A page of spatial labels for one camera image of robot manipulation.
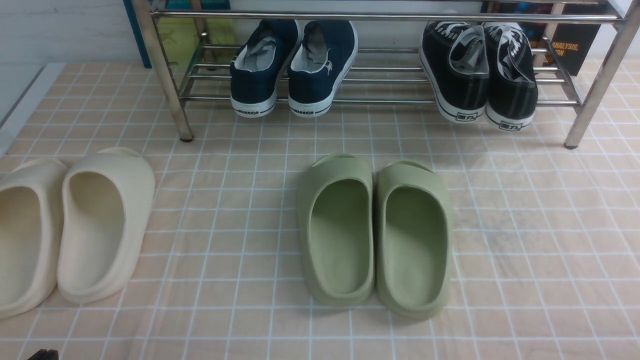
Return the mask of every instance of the white wall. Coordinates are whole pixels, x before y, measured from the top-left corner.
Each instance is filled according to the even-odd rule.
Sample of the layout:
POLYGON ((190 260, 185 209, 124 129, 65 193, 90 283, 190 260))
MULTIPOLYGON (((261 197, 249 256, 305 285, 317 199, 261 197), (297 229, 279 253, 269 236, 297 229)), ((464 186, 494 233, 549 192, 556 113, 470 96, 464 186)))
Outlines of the white wall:
MULTIPOLYGON (((626 8, 630 0, 619 0, 626 8)), ((138 61, 140 56, 122 0, 5 0, 0 6, 0 63, 52 61, 138 61)), ((478 11, 479 3, 431 1, 320 1, 232 0, 235 9, 315 10, 370 12, 478 11)), ((251 30, 238 23, 239 37, 251 30)), ((424 24, 414 22, 361 22, 357 24, 364 46, 416 46, 424 24)), ((613 38, 603 26, 591 54, 604 54, 613 38)), ((640 54, 636 37, 633 54, 640 54)))

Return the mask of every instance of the navy blue sneaker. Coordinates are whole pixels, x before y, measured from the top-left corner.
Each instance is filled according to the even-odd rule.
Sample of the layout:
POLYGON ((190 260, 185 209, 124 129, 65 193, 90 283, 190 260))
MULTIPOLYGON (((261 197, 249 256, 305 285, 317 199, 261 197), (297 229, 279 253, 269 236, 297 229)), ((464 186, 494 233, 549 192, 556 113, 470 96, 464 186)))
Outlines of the navy blue sneaker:
POLYGON ((335 92, 358 54, 351 21, 312 21, 289 65, 289 107, 301 117, 329 111, 335 92))
POLYGON ((300 46, 296 20, 262 20, 231 60, 231 105, 242 117, 261 117, 276 104, 278 83, 300 46))

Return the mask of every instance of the green slide sandal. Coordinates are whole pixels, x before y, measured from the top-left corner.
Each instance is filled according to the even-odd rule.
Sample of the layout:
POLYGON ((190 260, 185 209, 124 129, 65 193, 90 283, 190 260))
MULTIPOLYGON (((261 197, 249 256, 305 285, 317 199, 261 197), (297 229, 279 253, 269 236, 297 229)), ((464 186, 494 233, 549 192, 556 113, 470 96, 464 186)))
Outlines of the green slide sandal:
POLYGON ((369 166, 345 154, 319 160, 300 182, 303 272, 322 304, 360 304, 373 290, 372 183, 369 166))
POLYGON ((449 191, 424 165, 400 160, 380 171, 376 201, 378 296, 397 314, 430 318, 449 292, 449 191))

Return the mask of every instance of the sneaker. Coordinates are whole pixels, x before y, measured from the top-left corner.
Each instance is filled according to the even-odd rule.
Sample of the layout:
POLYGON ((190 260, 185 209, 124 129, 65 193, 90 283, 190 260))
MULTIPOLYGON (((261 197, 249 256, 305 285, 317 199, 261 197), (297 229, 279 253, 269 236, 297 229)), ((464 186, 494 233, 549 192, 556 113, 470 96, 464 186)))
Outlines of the sneaker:
POLYGON ((278 83, 300 45, 296 20, 262 20, 231 60, 231 105, 242 117, 261 117, 276 104, 278 83))
POLYGON ((418 52, 442 116, 456 123, 476 121, 484 113, 489 87, 482 26, 430 22, 418 52))
POLYGON ((320 116, 331 108, 335 92, 358 54, 358 34, 351 21, 312 21, 289 66, 289 107, 301 117, 320 116))
POLYGON ((538 102, 529 40, 515 23, 483 26, 491 73, 487 117, 500 130, 520 131, 531 123, 538 102))

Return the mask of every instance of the shoe rack leg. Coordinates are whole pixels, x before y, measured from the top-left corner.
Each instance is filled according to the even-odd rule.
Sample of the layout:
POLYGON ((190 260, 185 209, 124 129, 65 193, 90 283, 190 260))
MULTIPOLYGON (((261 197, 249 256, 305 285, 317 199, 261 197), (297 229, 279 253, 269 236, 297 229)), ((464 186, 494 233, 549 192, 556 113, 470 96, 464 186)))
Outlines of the shoe rack leg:
POLYGON ((623 24, 618 26, 618 32, 613 38, 613 43, 602 61, 600 70, 591 84, 591 88, 580 108, 576 108, 578 116, 573 121, 569 134, 564 141, 564 147, 575 149, 587 131, 587 127, 596 113, 604 94, 606 93, 613 76, 618 71, 627 54, 627 50, 633 41, 638 27, 640 27, 640 0, 633 0, 623 24))
MULTIPOLYGON (((562 3, 553 4, 551 7, 551 15, 561 15, 563 11, 564 11, 564 4, 562 3)), ((554 39, 557 26, 558 24, 554 24, 554 23, 547 24, 547 26, 545 26, 545 36, 550 40, 554 39)), ((540 40, 538 47, 544 48, 545 47, 544 41, 540 40)), ((533 58, 533 66, 541 67, 545 63, 545 57, 546 55, 544 54, 536 55, 533 58)))
MULTIPOLYGON (((202 1, 201 0, 189 0, 191 3, 192 10, 202 10, 202 1)), ((193 19, 196 24, 196 30, 198 31, 198 37, 201 41, 204 40, 204 43, 207 45, 211 45, 211 39, 209 36, 211 33, 209 32, 209 27, 207 26, 207 20, 202 18, 193 19)), ((202 56, 204 56, 204 60, 207 63, 214 63, 216 59, 213 56, 211 51, 203 51, 202 56)))
POLYGON ((193 140, 193 132, 191 132, 187 115, 184 113, 184 107, 180 103, 178 88, 176 87, 171 68, 169 68, 169 61, 166 59, 160 34, 157 32, 156 25, 151 17, 149 1, 133 0, 133 6, 136 10, 136 17, 138 18, 138 24, 142 32, 142 39, 145 41, 151 64, 164 90, 164 96, 166 96, 167 103, 169 104, 169 109, 171 110, 175 127, 178 129, 180 140, 190 142, 193 140))

